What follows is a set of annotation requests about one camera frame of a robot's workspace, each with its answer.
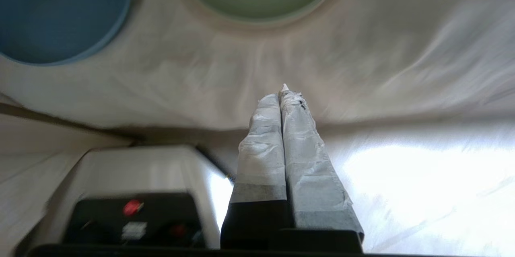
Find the white cloth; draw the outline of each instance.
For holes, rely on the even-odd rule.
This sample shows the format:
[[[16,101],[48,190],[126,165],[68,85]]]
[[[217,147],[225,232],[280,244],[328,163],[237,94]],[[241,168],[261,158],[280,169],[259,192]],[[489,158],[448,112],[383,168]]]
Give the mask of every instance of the white cloth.
[[[247,127],[285,82],[318,124],[515,113],[515,0],[328,0],[267,32],[191,6],[134,0],[117,37],[79,63],[1,58],[0,92],[97,127]]]

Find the red switch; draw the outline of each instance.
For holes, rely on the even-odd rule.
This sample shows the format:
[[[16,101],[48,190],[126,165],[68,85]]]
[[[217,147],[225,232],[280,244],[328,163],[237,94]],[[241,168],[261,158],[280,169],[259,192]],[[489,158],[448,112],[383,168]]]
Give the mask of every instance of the red switch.
[[[127,217],[134,216],[143,208],[143,203],[138,200],[130,200],[124,206],[124,215]]]

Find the blue plate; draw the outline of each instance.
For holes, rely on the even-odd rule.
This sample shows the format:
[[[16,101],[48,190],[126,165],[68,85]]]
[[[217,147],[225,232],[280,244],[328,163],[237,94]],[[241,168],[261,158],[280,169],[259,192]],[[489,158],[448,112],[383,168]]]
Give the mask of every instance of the blue plate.
[[[0,0],[0,52],[22,64],[54,66],[101,50],[131,0]]]

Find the blue bowl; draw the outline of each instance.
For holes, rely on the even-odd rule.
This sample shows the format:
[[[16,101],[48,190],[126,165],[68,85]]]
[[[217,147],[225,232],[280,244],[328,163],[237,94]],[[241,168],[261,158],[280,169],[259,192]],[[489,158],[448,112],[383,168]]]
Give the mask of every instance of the blue bowl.
[[[131,0],[0,0],[0,53],[22,64],[84,59],[116,35]]]

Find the sticker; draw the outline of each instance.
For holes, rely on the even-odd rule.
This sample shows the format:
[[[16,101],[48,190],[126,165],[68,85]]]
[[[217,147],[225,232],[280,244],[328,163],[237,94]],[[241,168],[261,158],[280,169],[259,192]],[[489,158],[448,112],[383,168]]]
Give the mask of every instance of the sticker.
[[[122,230],[122,240],[139,240],[147,231],[147,222],[128,222]]]

